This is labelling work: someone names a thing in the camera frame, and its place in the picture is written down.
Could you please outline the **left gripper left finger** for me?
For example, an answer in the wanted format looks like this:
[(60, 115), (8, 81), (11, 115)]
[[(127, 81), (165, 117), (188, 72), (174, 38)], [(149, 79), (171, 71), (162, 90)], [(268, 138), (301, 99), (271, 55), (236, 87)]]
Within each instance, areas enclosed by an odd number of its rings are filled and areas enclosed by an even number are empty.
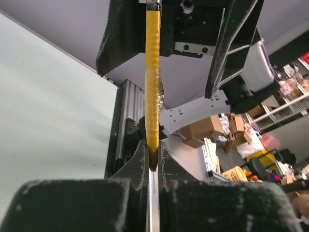
[(26, 182), (0, 225), (3, 232), (143, 232), (146, 230), (148, 149), (107, 179)]

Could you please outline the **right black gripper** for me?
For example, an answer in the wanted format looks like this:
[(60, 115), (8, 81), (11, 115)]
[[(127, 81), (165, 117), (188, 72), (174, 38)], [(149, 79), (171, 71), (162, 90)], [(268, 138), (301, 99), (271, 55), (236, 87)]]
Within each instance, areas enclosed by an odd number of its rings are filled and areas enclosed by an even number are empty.
[[(263, 0), (162, 1), (160, 55), (213, 56), (205, 88), (210, 99), (244, 69)], [(145, 52), (146, 4), (110, 1), (96, 69), (104, 76)]]

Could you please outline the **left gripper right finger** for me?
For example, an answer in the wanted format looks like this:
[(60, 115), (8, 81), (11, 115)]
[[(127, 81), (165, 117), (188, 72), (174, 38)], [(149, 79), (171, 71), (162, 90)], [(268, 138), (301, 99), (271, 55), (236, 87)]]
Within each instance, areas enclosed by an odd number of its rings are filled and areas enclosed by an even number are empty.
[(269, 182), (199, 181), (161, 142), (158, 152), (163, 232), (300, 232), (284, 191)]

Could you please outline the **yellow utility knife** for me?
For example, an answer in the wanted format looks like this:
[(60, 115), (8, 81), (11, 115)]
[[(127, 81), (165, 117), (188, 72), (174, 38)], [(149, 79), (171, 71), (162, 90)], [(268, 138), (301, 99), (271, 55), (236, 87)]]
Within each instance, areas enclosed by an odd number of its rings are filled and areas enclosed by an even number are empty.
[(149, 152), (149, 227), (160, 231), (158, 149), (159, 149), (159, 57), (160, 57), (161, 1), (146, 2), (145, 35), (145, 130)]

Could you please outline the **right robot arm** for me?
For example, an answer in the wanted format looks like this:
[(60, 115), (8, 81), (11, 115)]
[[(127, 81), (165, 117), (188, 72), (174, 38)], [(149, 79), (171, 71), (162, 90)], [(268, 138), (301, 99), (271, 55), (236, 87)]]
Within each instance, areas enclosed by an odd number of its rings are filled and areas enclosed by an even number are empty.
[(136, 56), (143, 79), (135, 133), (160, 139), (273, 95), (276, 68), (309, 48), (306, 0), (112, 0), (96, 58), (105, 76)]

